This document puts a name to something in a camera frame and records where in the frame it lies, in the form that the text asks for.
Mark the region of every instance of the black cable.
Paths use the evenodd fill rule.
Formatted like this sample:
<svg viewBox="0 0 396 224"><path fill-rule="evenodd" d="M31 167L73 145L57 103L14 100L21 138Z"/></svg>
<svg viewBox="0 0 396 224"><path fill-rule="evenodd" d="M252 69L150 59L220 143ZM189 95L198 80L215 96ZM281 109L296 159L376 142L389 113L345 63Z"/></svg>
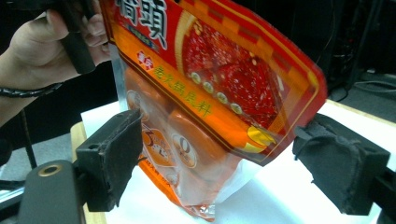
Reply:
<svg viewBox="0 0 396 224"><path fill-rule="evenodd" d="M24 133L25 149L26 149L27 157L29 158L30 166L32 167L32 169L35 169L37 167L37 162L35 161L35 153L33 152L32 141L30 139L26 114L24 109L20 112L20 118Z"/></svg>
<svg viewBox="0 0 396 224"><path fill-rule="evenodd" d="M396 92L396 85L384 81L361 81L361 82L355 82L354 86L358 89L361 89L363 91L370 91L370 92L379 92L379 93L385 93L385 92ZM374 86L382 86L383 89L379 90L378 88L374 89Z"/></svg>
<svg viewBox="0 0 396 224"><path fill-rule="evenodd" d="M332 42L332 38L333 38L333 36L334 36L334 33L335 33L335 9L334 9L334 0L331 0L330 3L331 3L331 11L332 11L332 17L331 17L331 20L330 20L330 24L331 24L331 27L332 27L332 28L331 28L331 32L330 32L330 36L329 36L328 41L327 41L326 44L324 45L324 47L323 47L322 51L320 52L320 54L319 54L317 60L315 61L316 64L319 63L319 61L320 61L320 59L321 59L321 57L322 57L324 51L327 49L327 47L329 47L330 43Z"/></svg>
<svg viewBox="0 0 396 224"><path fill-rule="evenodd" d="M335 90L340 90L340 89L343 89L343 90L346 92L345 95L344 95L343 97L339 98L339 99L334 100L334 99L333 99L333 93L334 93L334 91L335 91ZM349 95L349 91L347 90L347 88L345 87L345 85L341 85L341 86L339 86L339 87L334 87L334 88L330 89L330 90L329 90L329 97L328 97L328 98L329 98L330 100L333 100L333 101L339 103L339 102L345 100L345 99L348 97L348 95Z"/></svg>

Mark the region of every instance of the snack bag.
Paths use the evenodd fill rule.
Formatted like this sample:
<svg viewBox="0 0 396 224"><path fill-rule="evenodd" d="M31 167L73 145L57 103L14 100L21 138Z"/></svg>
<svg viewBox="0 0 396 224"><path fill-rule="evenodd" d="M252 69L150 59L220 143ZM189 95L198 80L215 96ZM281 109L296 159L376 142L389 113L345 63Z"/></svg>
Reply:
<svg viewBox="0 0 396 224"><path fill-rule="evenodd" d="M232 183L241 160L272 161L325 102L315 64L232 1L101 0L101 7L121 60L113 60L116 79L128 106L143 114L147 159L139 166L194 216L213 220L220 194L239 188Z"/></svg>

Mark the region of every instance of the wrist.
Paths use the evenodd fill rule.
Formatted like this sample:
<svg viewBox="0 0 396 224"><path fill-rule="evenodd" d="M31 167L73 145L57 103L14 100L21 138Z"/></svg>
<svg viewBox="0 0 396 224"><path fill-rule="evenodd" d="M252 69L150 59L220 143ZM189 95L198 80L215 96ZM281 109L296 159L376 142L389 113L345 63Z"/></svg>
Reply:
<svg viewBox="0 0 396 224"><path fill-rule="evenodd" d="M34 69L21 62L7 49L0 55L0 87L16 90L35 90L51 83L33 76Z"/></svg>

